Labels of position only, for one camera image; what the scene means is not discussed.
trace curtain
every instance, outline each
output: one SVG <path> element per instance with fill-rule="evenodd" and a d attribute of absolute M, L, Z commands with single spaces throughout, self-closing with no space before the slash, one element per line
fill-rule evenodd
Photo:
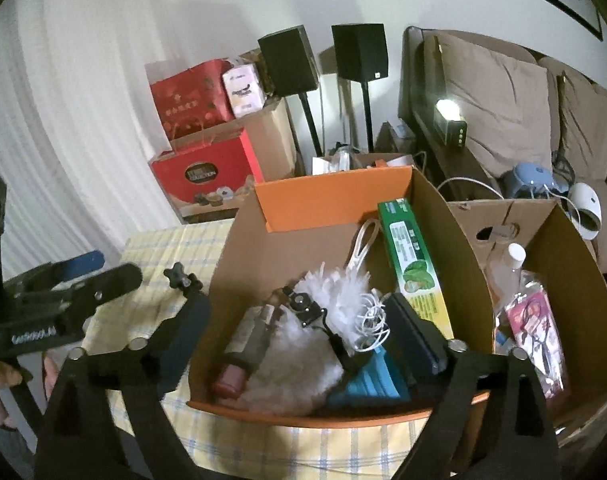
<path fill-rule="evenodd" d="M 149 90 L 182 70 L 166 0 L 5 0 L 0 7 L 4 278 L 180 220 L 149 170 L 170 146 Z"/>

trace metal screw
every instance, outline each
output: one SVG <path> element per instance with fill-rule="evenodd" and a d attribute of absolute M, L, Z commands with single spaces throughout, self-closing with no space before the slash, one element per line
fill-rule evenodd
<path fill-rule="evenodd" d="M 148 346 L 148 339 L 145 337 L 135 337 L 130 343 L 128 343 L 128 348 L 132 351 L 142 350 Z"/>
<path fill-rule="evenodd" d="M 68 352 L 68 358 L 72 361 L 77 361 L 78 359 L 84 357 L 85 354 L 86 351 L 82 347 L 77 346 Z"/>
<path fill-rule="evenodd" d="M 528 354 L 523 348 L 513 348 L 511 353 L 520 361 L 528 360 Z"/>
<path fill-rule="evenodd" d="M 450 341 L 448 341 L 448 348 L 450 348 L 453 352 L 460 354 L 468 350 L 468 345 L 461 341 L 461 339 L 450 339 Z"/>

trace plastic bottle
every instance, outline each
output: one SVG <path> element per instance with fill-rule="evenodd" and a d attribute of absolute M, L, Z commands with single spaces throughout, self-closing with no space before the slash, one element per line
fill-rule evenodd
<path fill-rule="evenodd" d="M 249 308 L 224 351 L 224 367 L 212 384 L 222 399 L 238 399 L 248 378 L 259 367 L 275 329 L 280 310 L 271 305 Z"/>
<path fill-rule="evenodd" d="M 501 314 L 519 291 L 524 260 L 525 249 L 519 244 L 510 244 L 488 261 L 486 275 L 493 295 L 495 317 Z"/>

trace green and yellow box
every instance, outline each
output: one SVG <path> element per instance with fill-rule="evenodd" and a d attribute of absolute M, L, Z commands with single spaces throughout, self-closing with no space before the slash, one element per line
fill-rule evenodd
<path fill-rule="evenodd" d="M 381 202 L 379 217 L 399 291 L 421 319 L 432 321 L 446 339 L 452 339 L 437 273 L 408 200 Z"/>

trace red gift box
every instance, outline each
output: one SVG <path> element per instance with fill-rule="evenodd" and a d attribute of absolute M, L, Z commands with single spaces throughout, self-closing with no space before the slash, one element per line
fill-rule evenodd
<path fill-rule="evenodd" d="M 150 86 L 169 140 L 234 119 L 222 82 L 231 68 L 225 59 L 212 59 Z"/>
<path fill-rule="evenodd" d="M 165 191 L 181 202 L 218 206 L 263 182 L 245 129 L 193 142 L 162 154 L 151 168 Z"/>

